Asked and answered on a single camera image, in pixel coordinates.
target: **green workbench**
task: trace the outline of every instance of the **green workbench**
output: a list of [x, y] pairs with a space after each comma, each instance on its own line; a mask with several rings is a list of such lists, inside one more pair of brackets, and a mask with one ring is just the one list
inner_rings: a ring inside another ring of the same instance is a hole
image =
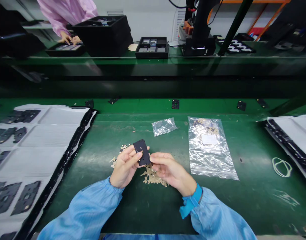
[[[79, 106], [85, 100], [0, 99], [0, 120], [14, 107], [27, 103]], [[180, 109], [172, 110], [171, 100], [120, 99], [111, 105], [108, 99], [94, 99], [99, 114], [36, 231], [66, 210], [79, 190], [111, 175], [109, 161], [118, 155], [122, 144], [144, 139], [150, 152], [169, 152], [190, 172], [187, 116], [192, 116], [222, 120], [239, 181], [200, 175], [193, 175], [194, 179], [238, 212], [256, 235], [305, 234], [306, 180], [259, 122], [269, 116], [268, 109], [262, 109], [255, 99], [180, 99]], [[247, 103], [245, 112], [236, 108], [237, 100]], [[286, 99], [265, 101], [272, 109]], [[154, 137], [152, 123], [169, 117], [174, 117], [178, 129]], [[274, 172], [273, 157], [292, 165], [291, 177], [282, 178]], [[180, 194], [170, 186], [143, 183], [140, 175], [144, 170], [136, 171], [102, 232], [196, 233], [190, 217], [180, 217]]]

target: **hand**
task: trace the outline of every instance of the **hand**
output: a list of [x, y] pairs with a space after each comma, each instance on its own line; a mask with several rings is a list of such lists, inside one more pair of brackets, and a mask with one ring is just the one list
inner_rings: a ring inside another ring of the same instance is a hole
[[68, 45], [70, 45], [70, 41], [72, 42], [72, 37], [67, 35], [67, 33], [64, 31], [61, 31], [60, 35], [62, 39], [57, 42], [66, 42]]
[[81, 42], [81, 40], [78, 36], [75, 36], [75, 37], [72, 38], [72, 42], [73, 42], [73, 45], [75, 46], [76, 44]]
[[169, 153], [153, 153], [150, 157], [157, 176], [176, 188], [183, 197], [193, 195], [197, 183]]
[[110, 183], [117, 188], [126, 187], [132, 180], [134, 173], [139, 166], [138, 160], [142, 157], [143, 153], [136, 153], [134, 146], [131, 145], [122, 151], [118, 156], [115, 164], [115, 168], [110, 177]]

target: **plastic bag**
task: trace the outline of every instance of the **plastic bag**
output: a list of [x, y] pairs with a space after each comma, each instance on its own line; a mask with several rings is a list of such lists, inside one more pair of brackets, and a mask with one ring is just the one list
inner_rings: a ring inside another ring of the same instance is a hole
[[153, 126], [154, 137], [165, 133], [169, 133], [177, 129], [177, 126], [175, 125], [174, 122], [174, 118], [168, 118], [154, 122], [152, 123], [152, 126]]
[[220, 119], [188, 117], [191, 174], [239, 180]]

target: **white wall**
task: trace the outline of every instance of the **white wall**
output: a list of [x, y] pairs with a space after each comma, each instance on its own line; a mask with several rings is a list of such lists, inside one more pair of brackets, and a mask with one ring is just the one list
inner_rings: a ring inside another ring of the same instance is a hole
[[[22, 0], [35, 19], [45, 19], [36, 0]], [[185, 5], [185, 0], [173, 0], [179, 6]], [[16, 2], [16, 0], [0, 0], [8, 10], [18, 10], [22, 15], [31, 20], [30, 15]], [[127, 16], [134, 40], [149, 36], [166, 36], [172, 40], [174, 34], [174, 20], [177, 19], [177, 9], [168, 0], [94, 0], [99, 15], [107, 15], [107, 11], [123, 11]], [[257, 17], [263, 4], [253, 4], [246, 14], [238, 32], [247, 32]], [[264, 27], [280, 4], [269, 4], [258, 20], [255, 27]], [[216, 19], [210, 25], [212, 35], [226, 36], [240, 4], [222, 4]], [[218, 6], [211, 15], [212, 21]]]

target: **black plastic box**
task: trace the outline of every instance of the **black plastic box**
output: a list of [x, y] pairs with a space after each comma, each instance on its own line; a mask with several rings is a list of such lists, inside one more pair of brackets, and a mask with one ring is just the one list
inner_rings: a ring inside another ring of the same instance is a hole
[[56, 48], [64, 45], [68, 46], [66, 43], [58, 43], [53, 47], [50, 47], [49, 49], [45, 50], [45, 52], [51, 57], [79, 57], [85, 52], [85, 47], [83, 44], [77, 45], [80, 47], [76, 50], [56, 50]]
[[141, 37], [135, 56], [138, 59], [168, 58], [167, 38]]
[[92, 57], [121, 57], [133, 43], [126, 16], [97, 16], [72, 29]]

